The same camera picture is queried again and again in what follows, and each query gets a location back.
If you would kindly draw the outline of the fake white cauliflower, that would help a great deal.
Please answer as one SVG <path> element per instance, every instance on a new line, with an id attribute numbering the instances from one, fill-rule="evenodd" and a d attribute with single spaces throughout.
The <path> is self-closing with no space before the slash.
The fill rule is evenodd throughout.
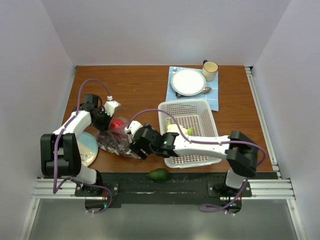
<path id="1" fill-rule="evenodd" d="M 180 124 L 171 123 L 169 120 L 166 122 L 166 133 L 183 133 L 185 136 L 191 136 L 194 128 L 185 128 Z"/>

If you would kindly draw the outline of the clear zip top bag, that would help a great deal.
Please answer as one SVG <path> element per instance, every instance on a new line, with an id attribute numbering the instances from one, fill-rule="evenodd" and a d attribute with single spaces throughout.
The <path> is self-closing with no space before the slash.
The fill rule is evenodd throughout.
<path id="1" fill-rule="evenodd" d="M 139 159 L 129 148 L 130 136 L 125 133 L 125 127 L 129 121 L 123 117 L 113 118 L 108 130 L 100 131 L 95 139 L 100 149 L 121 157 Z"/>

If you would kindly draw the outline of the fake green pepper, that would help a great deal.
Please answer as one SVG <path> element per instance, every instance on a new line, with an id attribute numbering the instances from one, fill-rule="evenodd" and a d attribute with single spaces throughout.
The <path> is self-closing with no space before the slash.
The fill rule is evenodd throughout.
<path id="1" fill-rule="evenodd" d="M 148 173 L 148 178 L 152 181 L 164 182 L 169 178 L 169 171 L 165 168 L 157 168 Z"/>

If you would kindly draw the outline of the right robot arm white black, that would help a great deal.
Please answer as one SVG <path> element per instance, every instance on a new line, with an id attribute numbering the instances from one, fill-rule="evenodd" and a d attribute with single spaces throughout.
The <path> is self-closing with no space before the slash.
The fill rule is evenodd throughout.
<path id="1" fill-rule="evenodd" d="M 240 131 L 219 137 L 185 136 L 181 132 L 160 134 L 149 124 L 133 121 L 124 129 L 131 138 L 129 149 L 145 160 L 150 154 L 163 157 L 204 156 L 226 160 L 223 192 L 235 196 L 243 182 L 257 173 L 259 146 Z"/>

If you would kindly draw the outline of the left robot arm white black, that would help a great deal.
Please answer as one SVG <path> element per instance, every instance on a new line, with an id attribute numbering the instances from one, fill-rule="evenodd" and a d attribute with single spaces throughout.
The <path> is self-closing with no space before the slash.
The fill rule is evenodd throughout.
<path id="1" fill-rule="evenodd" d="M 107 131 L 118 107 L 120 103 L 111 96 L 103 104 L 99 96 L 86 94 L 84 102 L 77 105 L 59 129 L 41 136 L 41 171 L 44 176 L 53 178 L 54 194 L 67 180 L 86 186 L 92 196 L 103 192 L 101 173 L 82 164 L 77 140 L 89 126 L 100 132 Z"/>

